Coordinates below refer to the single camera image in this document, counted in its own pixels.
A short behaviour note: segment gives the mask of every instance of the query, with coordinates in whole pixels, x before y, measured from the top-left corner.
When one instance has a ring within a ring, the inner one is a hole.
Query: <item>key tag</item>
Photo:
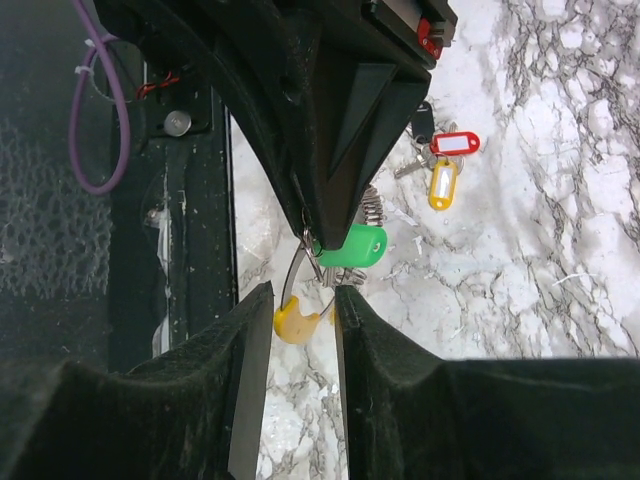
[[[433,169],[429,189],[429,205],[434,210],[442,211],[451,206],[457,178],[458,166],[446,157],[440,158]]]
[[[333,300],[322,313],[312,313],[311,315],[303,315],[300,311],[300,300],[292,294],[293,284],[296,275],[300,269],[302,261],[309,255],[308,247],[305,242],[301,242],[289,266],[287,279],[282,289],[282,299],[280,308],[273,315],[273,329],[282,341],[294,345],[303,345],[309,341],[316,331],[316,327],[320,320],[333,307]]]
[[[369,268],[380,261],[387,249],[387,232],[382,227],[353,224],[338,250],[322,250],[316,242],[318,264],[325,268]]]
[[[434,155],[469,155],[480,149],[480,139],[473,132],[440,133],[434,135],[430,147]]]
[[[420,151],[422,145],[428,145],[431,142],[433,132],[436,130],[433,108],[429,102],[425,100],[420,104],[416,113],[411,117],[409,125],[411,142],[416,150]]]

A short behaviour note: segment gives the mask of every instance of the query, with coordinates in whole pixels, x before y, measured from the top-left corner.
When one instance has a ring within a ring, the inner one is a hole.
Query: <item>red key tag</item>
[[[469,155],[480,148],[480,139],[472,132],[441,133],[434,135],[431,151],[435,155]]]

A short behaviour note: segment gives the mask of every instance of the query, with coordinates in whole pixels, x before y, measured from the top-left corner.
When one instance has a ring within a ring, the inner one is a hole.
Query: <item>key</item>
[[[318,264],[325,268],[369,268],[380,261],[387,249],[387,242],[384,228],[353,224],[342,248],[322,250],[316,242],[314,250]]]
[[[456,190],[458,166],[448,158],[441,158],[433,170],[431,188],[429,189],[429,205],[435,210],[446,210],[453,203]]]
[[[404,167],[397,168],[393,172],[393,176],[395,178],[406,177],[413,172],[417,172],[421,168],[428,168],[429,170],[433,170],[437,161],[438,159],[433,153],[431,153],[429,145],[424,145],[422,147],[422,151],[418,155],[416,155],[416,160],[405,165]]]

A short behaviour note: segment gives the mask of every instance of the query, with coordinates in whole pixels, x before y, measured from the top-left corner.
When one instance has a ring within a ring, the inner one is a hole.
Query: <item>metal key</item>
[[[420,149],[420,153],[416,155],[415,161],[405,165],[404,167],[396,169],[393,172],[393,176],[395,178],[406,177],[413,172],[417,172],[421,168],[428,168],[429,170],[433,170],[436,163],[438,163],[438,159],[433,153],[431,153],[429,145],[423,145]]]

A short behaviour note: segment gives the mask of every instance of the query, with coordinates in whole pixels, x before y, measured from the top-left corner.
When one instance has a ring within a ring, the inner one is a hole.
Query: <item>white marble countertop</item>
[[[449,2],[460,21],[429,100],[483,147],[435,212],[429,171],[394,180],[413,156],[398,142],[374,181],[390,248],[361,291],[443,358],[637,356],[640,4]],[[234,141],[242,292],[272,280],[279,295],[297,241]],[[299,278],[303,311],[321,309],[331,292]],[[305,347],[274,335],[269,369],[258,478],[347,478],[332,327]]]

